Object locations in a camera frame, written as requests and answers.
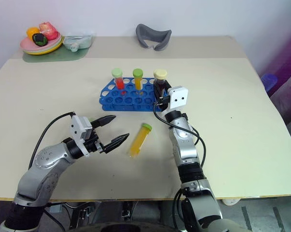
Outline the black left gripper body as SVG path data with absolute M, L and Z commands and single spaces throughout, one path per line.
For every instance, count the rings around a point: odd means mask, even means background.
M 97 135 L 95 129 L 91 129 L 90 135 L 88 139 L 85 139 L 84 147 L 86 148 L 88 153 L 106 152 L 105 146 L 100 141 L 99 136 Z

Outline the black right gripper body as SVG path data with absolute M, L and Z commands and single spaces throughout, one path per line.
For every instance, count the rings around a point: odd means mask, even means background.
M 160 110 L 167 109 L 168 104 L 170 102 L 170 96 L 169 95 L 159 96 L 158 93 L 155 93 L 155 99 L 156 99 L 156 102 L 154 104 L 154 109 L 156 109 L 157 107 Z

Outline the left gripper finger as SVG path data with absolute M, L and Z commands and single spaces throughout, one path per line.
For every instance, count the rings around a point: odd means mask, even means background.
M 127 138 L 129 137 L 129 133 L 120 135 L 111 140 L 111 142 L 107 145 L 103 146 L 103 152 L 109 153 L 119 147 Z
M 92 128 L 96 129 L 98 127 L 105 126 L 109 124 L 112 120 L 114 120 L 115 118 L 116 118 L 116 115 L 107 115 L 107 116 L 100 117 L 91 122 Z

